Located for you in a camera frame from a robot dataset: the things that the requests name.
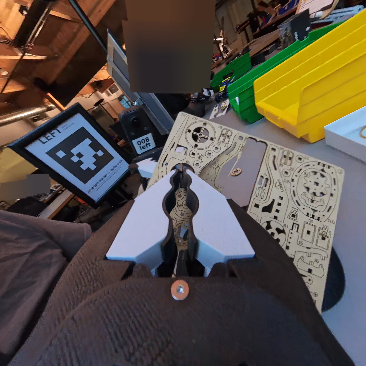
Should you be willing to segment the black rectangular case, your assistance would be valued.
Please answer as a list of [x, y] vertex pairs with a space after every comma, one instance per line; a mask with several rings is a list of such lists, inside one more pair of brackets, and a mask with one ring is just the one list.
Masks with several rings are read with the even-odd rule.
[[250, 57], [250, 62], [251, 62], [251, 66], [252, 67], [256, 67], [260, 64], [262, 64], [263, 62], [267, 61], [270, 58], [268, 53], [257, 53], [255, 55], [253, 55], [252, 57]]

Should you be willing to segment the black handheld controller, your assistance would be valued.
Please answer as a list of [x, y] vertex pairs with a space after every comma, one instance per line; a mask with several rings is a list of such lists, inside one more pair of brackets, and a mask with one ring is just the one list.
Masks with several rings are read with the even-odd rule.
[[191, 103], [209, 103], [214, 99], [212, 88], [202, 88], [200, 92], [190, 94]]

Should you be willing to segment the white cardboard box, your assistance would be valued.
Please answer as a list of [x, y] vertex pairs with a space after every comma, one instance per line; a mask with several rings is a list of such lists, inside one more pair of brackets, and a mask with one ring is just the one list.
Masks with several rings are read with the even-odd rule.
[[366, 107], [324, 127], [326, 144], [366, 162]]

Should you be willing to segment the printed buggy picture card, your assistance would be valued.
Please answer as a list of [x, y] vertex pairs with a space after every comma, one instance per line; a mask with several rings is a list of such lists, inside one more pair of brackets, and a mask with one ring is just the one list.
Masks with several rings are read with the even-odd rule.
[[229, 106], [230, 106], [229, 99], [221, 100], [214, 106], [209, 119], [212, 120], [216, 117], [225, 115]]

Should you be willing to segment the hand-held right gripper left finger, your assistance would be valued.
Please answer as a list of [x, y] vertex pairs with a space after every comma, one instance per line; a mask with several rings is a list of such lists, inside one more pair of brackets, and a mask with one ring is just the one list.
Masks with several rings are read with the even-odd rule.
[[181, 172], [174, 169], [138, 196], [106, 258], [146, 265], [153, 276], [172, 277], [177, 247], [170, 216]]

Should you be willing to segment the black framed marker sign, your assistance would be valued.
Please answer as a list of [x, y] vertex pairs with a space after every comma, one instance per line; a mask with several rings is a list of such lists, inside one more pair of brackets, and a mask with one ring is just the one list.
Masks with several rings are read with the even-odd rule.
[[121, 188], [132, 161], [80, 103], [7, 147], [93, 208]]

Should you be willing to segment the thin dark metal tool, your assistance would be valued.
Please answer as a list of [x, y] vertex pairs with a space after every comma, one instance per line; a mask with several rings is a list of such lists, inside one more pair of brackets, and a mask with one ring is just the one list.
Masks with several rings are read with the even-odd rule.
[[189, 218], [192, 213], [186, 204], [187, 192], [183, 185], [183, 165], [178, 165], [178, 186], [175, 192], [176, 205], [171, 212], [173, 219], [173, 231], [175, 234], [175, 243], [177, 247], [177, 259], [173, 271], [176, 277], [188, 276], [188, 228]]

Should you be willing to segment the person's brown shirt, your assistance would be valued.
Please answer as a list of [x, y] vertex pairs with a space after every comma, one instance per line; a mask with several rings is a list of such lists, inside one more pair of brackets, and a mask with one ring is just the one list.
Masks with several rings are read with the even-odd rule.
[[26, 341], [67, 265], [92, 236], [86, 223], [0, 212], [0, 363]]

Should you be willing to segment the nested yellow plastic bins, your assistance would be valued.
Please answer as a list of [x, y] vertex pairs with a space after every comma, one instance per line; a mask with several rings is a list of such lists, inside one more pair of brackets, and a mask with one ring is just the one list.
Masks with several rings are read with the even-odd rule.
[[254, 81], [258, 112], [309, 143], [366, 103], [366, 10]]

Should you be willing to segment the black toy kit box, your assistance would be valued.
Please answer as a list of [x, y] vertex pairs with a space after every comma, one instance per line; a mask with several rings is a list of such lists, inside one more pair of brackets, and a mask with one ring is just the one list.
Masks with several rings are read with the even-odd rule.
[[281, 48], [285, 49], [295, 41], [306, 39], [310, 32], [309, 10], [295, 14], [277, 26]]

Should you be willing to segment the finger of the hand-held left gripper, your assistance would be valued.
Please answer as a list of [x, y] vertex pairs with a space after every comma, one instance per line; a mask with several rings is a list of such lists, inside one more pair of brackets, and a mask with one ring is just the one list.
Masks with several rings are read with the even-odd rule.
[[157, 165], [157, 161], [155, 160], [141, 160], [138, 162], [138, 171], [143, 178], [151, 178], [155, 167]]

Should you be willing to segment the nested green plastic bins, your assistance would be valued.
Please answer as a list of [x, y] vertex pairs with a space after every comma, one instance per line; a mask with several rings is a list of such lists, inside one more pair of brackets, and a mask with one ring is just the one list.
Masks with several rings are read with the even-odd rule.
[[279, 53], [271, 57], [269, 60], [264, 61], [256, 68], [248, 71], [245, 75], [229, 85], [228, 98], [236, 115], [238, 115], [242, 120], [246, 119], [249, 124], [262, 119], [263, 116], [258, 113], [255, 106], [254, 81], [340, 24], [342, 24], [342, 22], [327, 25], [311, 31], [305, 40], [295, 41], [290, 46], [281, 50]]

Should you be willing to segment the blue yellow toy buggy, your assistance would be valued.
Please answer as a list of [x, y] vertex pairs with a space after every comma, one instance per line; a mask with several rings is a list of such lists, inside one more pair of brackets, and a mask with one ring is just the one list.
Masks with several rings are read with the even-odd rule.
[[215, 96], [215, 101], [220, 103], [222, 99], [228, 98], [228, 86], [234, 81], [235, 76], [233, 74], [228, 74], [225, 79], [219, 85], [219, 91]]

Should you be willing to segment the laser-cut wooden parts sheet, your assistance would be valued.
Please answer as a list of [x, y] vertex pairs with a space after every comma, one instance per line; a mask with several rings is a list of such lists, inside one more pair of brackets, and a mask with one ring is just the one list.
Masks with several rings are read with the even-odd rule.
[[319, 312], [345, 288], [333, 253], [344, 169], [227, 126], [178, 114], [147, 188], [179, 164], [238, 205], [282, 247]]

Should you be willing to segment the green plastic bin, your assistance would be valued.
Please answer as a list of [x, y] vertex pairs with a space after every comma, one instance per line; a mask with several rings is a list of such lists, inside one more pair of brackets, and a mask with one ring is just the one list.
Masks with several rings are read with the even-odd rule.
[[215, 73], [213, 79], [211, 80], [211, 88], [217, 92], [219, 90], [219, 85], [226, 79], [226, 75], [232, 73], [235, 80], [242, 77], [245, 73], [250, 71], [252, 68], [250, 53], [245, 53], [240, 57], [233, 60], [230, 64], [225, 66], [223, 69]]

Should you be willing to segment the grey metal frame panel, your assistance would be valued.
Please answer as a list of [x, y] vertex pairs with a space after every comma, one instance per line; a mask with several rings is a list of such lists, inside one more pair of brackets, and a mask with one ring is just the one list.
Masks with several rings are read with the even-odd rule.
[[131, 104], [143, 108], [159, 133], [168, 135], [174, 125], [173, 118], [155, 94], [131, 91], [126, 53], [110, 29], [107, 29], [107, 72]]

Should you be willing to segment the silver ventilation duct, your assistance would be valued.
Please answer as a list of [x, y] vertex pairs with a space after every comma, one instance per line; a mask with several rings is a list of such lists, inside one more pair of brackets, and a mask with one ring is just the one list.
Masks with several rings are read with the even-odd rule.
[[42, 113], [46, 113], [56, 109], [56, 106], [53, 104], [49, 105], [41, 105], [37, 107], [29, 107], [16, 110], [14, 112], [2, 114], [0, 116], [0, 126], [6, 126], [8, 124], [12, 124], [16, 121], [20, 121], [26, 118], [31, 118]]

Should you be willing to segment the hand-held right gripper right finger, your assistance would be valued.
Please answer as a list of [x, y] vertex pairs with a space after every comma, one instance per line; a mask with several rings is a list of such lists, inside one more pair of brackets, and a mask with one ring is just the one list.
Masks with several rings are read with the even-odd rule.
[[184, 189], [192, 213], [188, 255], [204, 267], [204, 277], [217, 263], [254, 258], [255, 251], [224, 195], [189, 169], [184, 170]]

